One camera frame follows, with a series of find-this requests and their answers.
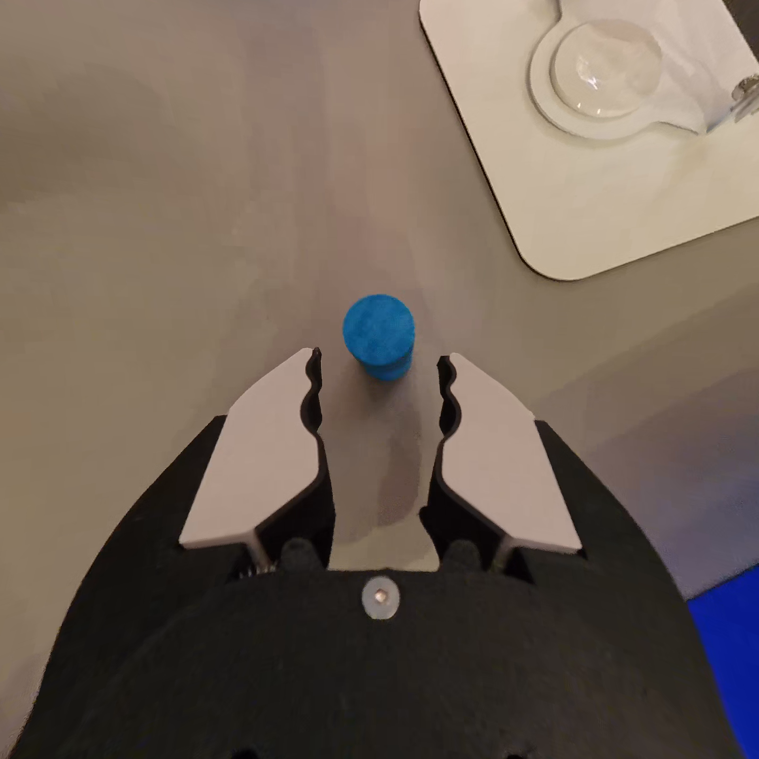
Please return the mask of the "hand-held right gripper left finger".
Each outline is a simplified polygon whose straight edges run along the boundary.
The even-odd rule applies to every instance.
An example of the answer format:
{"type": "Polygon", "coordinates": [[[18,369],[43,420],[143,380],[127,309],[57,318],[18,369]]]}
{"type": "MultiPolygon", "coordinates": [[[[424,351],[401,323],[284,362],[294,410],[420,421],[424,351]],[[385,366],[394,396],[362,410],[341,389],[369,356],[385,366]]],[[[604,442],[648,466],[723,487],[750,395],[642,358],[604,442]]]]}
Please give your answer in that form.
{"type": "Polygon", "coordinates": [[[299,539],[328,568],[336,507],[319,434],[321,360],[303,348],[233,403],[179,535],[185,549],[240,545],[271,570],[299,539]]]}

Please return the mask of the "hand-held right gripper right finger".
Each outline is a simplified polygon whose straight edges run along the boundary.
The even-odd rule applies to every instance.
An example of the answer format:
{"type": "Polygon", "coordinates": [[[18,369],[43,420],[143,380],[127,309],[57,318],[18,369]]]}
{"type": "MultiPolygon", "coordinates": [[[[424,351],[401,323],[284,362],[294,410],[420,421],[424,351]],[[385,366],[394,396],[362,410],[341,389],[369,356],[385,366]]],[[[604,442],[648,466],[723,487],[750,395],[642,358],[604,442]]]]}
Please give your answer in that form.
{"type": "Polygon", "coordinates": [[[442,439],[420,520],[440,563],[461,541],[484,570],[505,568],[517,549],[579,554],[535,414],[459,353],[437,369],[442,439]]]}

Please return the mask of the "blue wooden cylinder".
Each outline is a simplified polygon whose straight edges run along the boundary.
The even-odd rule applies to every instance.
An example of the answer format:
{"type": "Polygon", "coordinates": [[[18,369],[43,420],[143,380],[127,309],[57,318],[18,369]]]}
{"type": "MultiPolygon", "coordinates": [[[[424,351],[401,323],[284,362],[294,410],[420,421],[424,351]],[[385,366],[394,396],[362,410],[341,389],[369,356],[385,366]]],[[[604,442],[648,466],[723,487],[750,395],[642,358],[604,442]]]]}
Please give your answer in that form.
{"type": "Polygon", "coordinates": [[[359,299],[346,313],[342,335],[351,355],[376,380],[400,380],[411,368],[415,322],[400,299],[386,294],[359,299]]]}

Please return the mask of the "blue plastic bin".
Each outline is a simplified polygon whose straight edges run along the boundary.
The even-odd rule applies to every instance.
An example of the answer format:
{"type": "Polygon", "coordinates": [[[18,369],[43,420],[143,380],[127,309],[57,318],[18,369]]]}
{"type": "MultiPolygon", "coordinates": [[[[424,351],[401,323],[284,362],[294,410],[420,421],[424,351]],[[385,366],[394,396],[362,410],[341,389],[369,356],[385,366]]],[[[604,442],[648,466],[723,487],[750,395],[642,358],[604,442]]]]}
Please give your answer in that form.
{"type": "Polygon", "coordinates": [[[745,757],[758,757],[758,566],[688,601],[726,715],[745,757]]]}

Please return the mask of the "white document stand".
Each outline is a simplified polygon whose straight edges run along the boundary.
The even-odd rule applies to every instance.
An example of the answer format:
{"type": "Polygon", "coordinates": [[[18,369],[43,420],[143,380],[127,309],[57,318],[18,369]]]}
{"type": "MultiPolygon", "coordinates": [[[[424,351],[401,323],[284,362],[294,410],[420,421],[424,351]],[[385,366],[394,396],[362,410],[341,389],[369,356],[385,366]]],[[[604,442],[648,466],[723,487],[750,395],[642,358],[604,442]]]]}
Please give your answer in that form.
{"type": "Polygon", "coordinates": [[[757,218],[757,116],[715,137],[656,122],[590,140],[550,124],[528,74],[559,15],[559,2],[420,2],[430,51],[522,260],[579,281],[757,218]]]}

